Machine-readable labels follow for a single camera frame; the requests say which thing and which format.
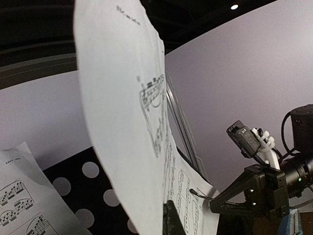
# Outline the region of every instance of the black cable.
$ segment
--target black cable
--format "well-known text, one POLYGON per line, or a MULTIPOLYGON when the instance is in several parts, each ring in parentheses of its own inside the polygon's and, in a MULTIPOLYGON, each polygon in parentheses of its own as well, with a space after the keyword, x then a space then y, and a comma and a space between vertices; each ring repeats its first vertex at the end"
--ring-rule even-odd
POLYGON ((279 159, 283 158, 282 153, 276 147, 272 148, 272 150, 278 155, 279 159))
MULTIPOLYGON (((203 198, 203 199, 206 199, 206 200, 210 200, 210 201, 214 201, 214 198, 202 196, 202 195, 198 194, 193 188, 191 188, 191 189, 189 190, 189 192, 190 192, 191 194, 197 196, 197 197, 200 197, 200 198, 203 198)), ((235 202, 225 202, 225 204, 233 205, 233 206, 240 205, 239 203, 235 203, 235 202)))
MULTIPOLYGON (((311 186, 308 186, 308 188, 309 188, 309 190, 311 190, 313 192, 313 188, 311 186)), ((311 203, 313 203, 313 199, 310 199, 310 200, 308 200, 306 202, 300 203, 298 205, 295 205, 295 206, 292 206, 292 207, 289 207, 289 208, 290 209, 298 209, 300 207, 304 207, 304 206, 306 206, 308 204, 311 204, 311 203)))
POLYGON ((281 159, 279 159, 279 163, 282 163, 283 160, 284 160, 286 157, 288 157, 289 155, 290 155, 289 153, 286 153, 281 159))
MULTIPOLYGON (((263 136, 264 132, 263 132, 262 128, 258 129, 258 134, 260 137, 263 136)), ((272 148, 272 150, 277 154, 279 159, 283 158, 283 155, 281 154, 281 152, 276 147, 272 148)))
POLYGON ((269 166, 269 164, 266 164, 258 155, 253 156, 253 159, 262 166, 269 166))
POLYGON ((290 156, 295 156, 295 154, 288 148, 287 144, 286 144, 286 140, 285 140, 285 123, 287 121, 287 119, 289 118, 289 116, 291 115, 290 112, 288 112, 284 119, 283 119, 283 122, 282 122, 282 128, 281 128, 281 135, 282 135, 282 141, 283 141, 283 145, 285 147, 285 150, 287 151, 287 153, 290 155, 290 156))

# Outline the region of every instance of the white dot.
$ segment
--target white dot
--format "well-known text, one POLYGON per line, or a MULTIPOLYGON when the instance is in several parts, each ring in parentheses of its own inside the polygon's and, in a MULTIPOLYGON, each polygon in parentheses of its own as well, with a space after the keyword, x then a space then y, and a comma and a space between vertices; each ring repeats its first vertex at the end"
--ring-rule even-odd
POLYGON ((61 196, 68 195, 71 190, 70 182, 63 177, 56 178, 52 184, 61 196))
POLYGON ((87 209, 79 209, 75 213, 84 228, 90 228, 94 223, 93 214, 87 209))
POLYGON ((105 191, 103 194, 103 200, 110 207, 116 207, 119 205, 119 200, 117 199, 113 189, 105 191))
POLYGON ((137 230, 130 219, 127 221, 127 227, 132 233, 137 234, 137 230))
POLYGON ((82 167, 83 174, 88 178, 95 178, 99 174, 99 167, 96 163, 87 162, 82 167))
POLYGON ((233 5, 233 6, 231 6, 231 8, 230 9, 232 9, 232 10, 236 10, 238 8, 238 5, 233 5))

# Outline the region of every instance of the white paper sheet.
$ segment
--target white paper sheet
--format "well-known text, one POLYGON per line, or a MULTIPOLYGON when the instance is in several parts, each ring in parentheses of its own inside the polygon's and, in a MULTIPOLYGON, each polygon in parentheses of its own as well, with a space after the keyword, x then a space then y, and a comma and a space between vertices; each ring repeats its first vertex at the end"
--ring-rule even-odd
POLYGON ((91 235, 39 169, 26 143, 0 151, 1 235, 91 235))
POLYGON ((212 187, 176 150, 164 46, 140 1, 77 0, 74 33, 91 142, 138 233, 162 234, 172 199, 187 235, 215 234, 218 215, 188 191, 212 187))

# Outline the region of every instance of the white wall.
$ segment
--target white wall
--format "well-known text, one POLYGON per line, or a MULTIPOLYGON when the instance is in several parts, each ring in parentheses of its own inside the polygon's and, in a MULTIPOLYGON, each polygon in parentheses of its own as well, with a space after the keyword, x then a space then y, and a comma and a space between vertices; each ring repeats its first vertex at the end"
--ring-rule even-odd
POLYGON ((0 90, 0 149, 24 141, 41 169, 91 147, 76 71, 0 90))
MULTIPOLYGON (((240 154, 227 127, 238 119, 262 127, 285 153, 284 115, 313 103, 313 1, 278 0, 223 24, 169 53, 166 72, 208 179, 224 190, 254 164, 240 154)), ((292 146, 291 124, 286 125, 292 146)), ((305 191, 302 199, 312 197, 305 191)))

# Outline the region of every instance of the music staff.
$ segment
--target music staff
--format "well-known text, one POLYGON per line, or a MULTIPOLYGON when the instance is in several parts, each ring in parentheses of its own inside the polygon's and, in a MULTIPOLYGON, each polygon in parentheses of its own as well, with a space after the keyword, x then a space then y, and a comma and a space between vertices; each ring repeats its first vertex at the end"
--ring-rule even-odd
POLYGON ((156 130, 156 137, 154 142, 155 151, 157 154, 161 152, 161 144, 163 140, 163 127, 164 127, 164 117, 159 118, 159 126, 156 130))
POLYGON ((17 216, 22 212, 26 211, 34 205, 34 201, 32 199, 22 199, 17 201, 14 204, 14 209, 12 211, 5 211, 0 215, 0 225, 6 226, 13 220, 17 218, 17 216))
POLYGON ((30 226, 27 228, 26 235, 43 235, 46 233, 47 228, 51 227, 49 222, 41 215, 34 219, 30 226))
POLYGON ((5 206, 10 199, 18 195, 25 188, 25 185, 21 181, 14 182, 11 186, 11 189, 4 192, 4 195, 0 197, 0 207, 5 206))
POLYGON ((147 87, 142 89, 140 96, 144 108, 146 109, 153 100, 160 94, 163 77, 160 76, 158 79, 154 78, 153 82, 147 83, 147 87))

